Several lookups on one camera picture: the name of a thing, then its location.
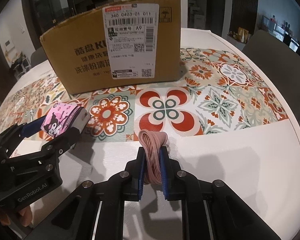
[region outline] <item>white round table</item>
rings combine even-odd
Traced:
[[[222,179],[282,240],[300,229],[300,127],[289,106],[264,73],[242,52],[210,31],[181,29],[181,48],[237,54],[275,94],[288,119],[243,130],[183,137],[168,133],[170,157],[198,179]],[[20,78],[9,95],[53,73],[48,61]],[[24,140],[19,154],[35,152],[45,141]],[[136,158],[138,141],[79,142],[60,157],[61,187],[31,205],[34,225],[42,221],[82,181],[107,180]],[[124,239],[182,239],[181,204],[164,200],[160,187],[148,185],[140,202],[126,202]]]

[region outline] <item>human hand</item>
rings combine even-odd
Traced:
[[[25,207],[24,209],[21,209],[18,212],[21,216],[19,217],[19,221],[21,225],[24,227],[27,227],[30,225],[32,221],[32,211],[30,206]],[[0,222],[3,226],[9,226],[10,225],[10,218],[7,215],[6,212],[4,212],[2,209],[0,209]]]

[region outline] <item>cardboard box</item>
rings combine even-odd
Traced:
[[[243,42],[243,43],[247,42],[248,34],[249,34],[249,31],[247,31],[246,29],[241,28],[241,27],[238,28],[238,36],[240,37],[241,42]]]
[[[70,94],[180,78],[180,0],[123,0],[111,5],[138,3],[159,5],[154,78],[113,78],[102,7],[71,17],[40,37],[51,66]]]

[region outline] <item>pink rope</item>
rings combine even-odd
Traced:
[[[139,142],[145,149],[147,161],[144,184],[161,184],[159,149],[167,142],[167,139],[165,132],[148,130],[139,132]]]

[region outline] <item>metal screw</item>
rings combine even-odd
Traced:
[[[53,169],[53,165],[52,164],[48,164],[47,166],[46,166],[46,170],[47,171],[51,171]]]
[[[187,175],[187,173],[186,173],[185,171],[178,171],[178,172],[177,172],[177,175],[178,175],[179,177],[184,177],[184,176]]]
[[[92,186],[92,181],[91,180],[86,180],[84,182],[82,182],[82,187],[84,188],[88,188]]]
[[[121,171],[121,172],[119,173],[119,175],[120,175],[121,178],[126,178],[126,177],[129,176],[129,172],[127,172],[127,171]]]
[[[224,185],[224,183],[222,180],[217,179],[214,181],[214,185],[216,185],[217,187],[222,187]]]

